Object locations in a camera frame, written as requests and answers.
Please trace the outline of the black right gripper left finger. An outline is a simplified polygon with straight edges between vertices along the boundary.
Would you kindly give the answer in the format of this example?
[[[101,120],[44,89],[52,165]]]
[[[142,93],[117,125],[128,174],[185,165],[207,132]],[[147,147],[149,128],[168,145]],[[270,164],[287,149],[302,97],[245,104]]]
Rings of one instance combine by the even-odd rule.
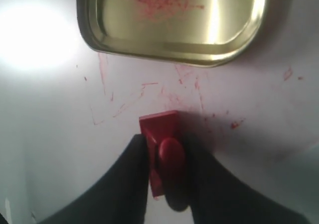
[[[44,224],[143,224],[149,185],[146,138],[133,136],[107,173]]]

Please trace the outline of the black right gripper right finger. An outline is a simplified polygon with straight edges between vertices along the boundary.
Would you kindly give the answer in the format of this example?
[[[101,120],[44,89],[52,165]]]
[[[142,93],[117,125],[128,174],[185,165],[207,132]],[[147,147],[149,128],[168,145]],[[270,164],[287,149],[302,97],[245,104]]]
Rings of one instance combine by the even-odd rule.
[[[196,224],[308,224],[309,220],[240,181],[187,133],[181,139],[186,155],[185,177],[165,183],[168,205],[191,208]]]

